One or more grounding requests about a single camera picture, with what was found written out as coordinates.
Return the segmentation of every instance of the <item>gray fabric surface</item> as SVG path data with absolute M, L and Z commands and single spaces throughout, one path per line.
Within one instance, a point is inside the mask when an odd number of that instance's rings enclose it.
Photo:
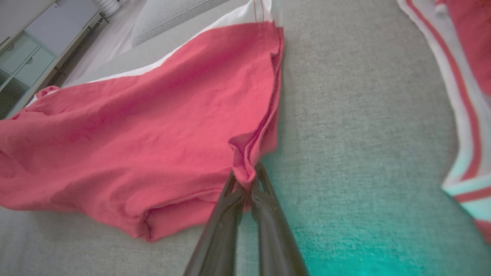
M 151 63 L 243 2 L 187 21 L 80 82 Z M 440 189 L 458 142 L 417 27 L 392 0 L 283 3 L 278 149 L 263 163 L 311 274 L 490 275 L 491 248 Z M 147 244 L 78 214 L 2 209 L 0 220 L 6 276 L 177 276 L 202 229 Z M 238 243 L 237 275 L 257 275 L 250 214 Z
M 132 45 L 155 37 L 227 0 L 147 0 L 131 33 Z

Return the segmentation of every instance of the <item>ribbed white object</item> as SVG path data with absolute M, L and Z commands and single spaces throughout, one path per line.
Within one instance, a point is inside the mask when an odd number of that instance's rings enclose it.
M 105 13 L 106 17 L 113 16 L 120 8 L 121 4 L 117 0 L 92 0 Z

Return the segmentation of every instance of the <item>folded clothing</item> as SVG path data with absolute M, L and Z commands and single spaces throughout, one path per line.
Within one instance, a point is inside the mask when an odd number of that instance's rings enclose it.
M 252 0 L 153 64 L 38 93 L 0 121 L 0 205 L 147 241 L 205 223 L 230 171 L 247 188 L 276 147 L 274 8 Z
M 491 5 L 482 0 L 398 0 L 436 57 L 455 113 L 459 154 L 443 189 L 491 244 Z

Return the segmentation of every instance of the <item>floor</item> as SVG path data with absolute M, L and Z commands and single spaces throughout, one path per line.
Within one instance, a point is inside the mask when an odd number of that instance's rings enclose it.
M 56 85 L 64 87 L 85 73 L 131 50 L 131 31 L 146 0 L 121 0 L 121 9 L 103 22 L 84 43 L 70 65 L 64 69 L 65 77 L 58 78 Z

